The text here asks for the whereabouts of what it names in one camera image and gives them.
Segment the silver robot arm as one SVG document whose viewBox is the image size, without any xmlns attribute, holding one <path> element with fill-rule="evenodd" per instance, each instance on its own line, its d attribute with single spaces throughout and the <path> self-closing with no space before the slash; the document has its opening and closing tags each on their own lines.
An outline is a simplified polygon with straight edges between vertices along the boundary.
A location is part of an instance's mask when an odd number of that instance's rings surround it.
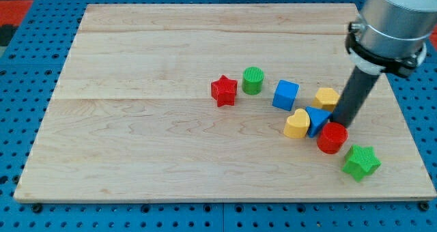
<svg viewBox="0 0 437 232">
<path fill-rule="evenodd" d="M 348 25 L 346 50 L 363 73 L 406 78 L 426 57 L 436 0 L 366 0 Z"/>
</svg>

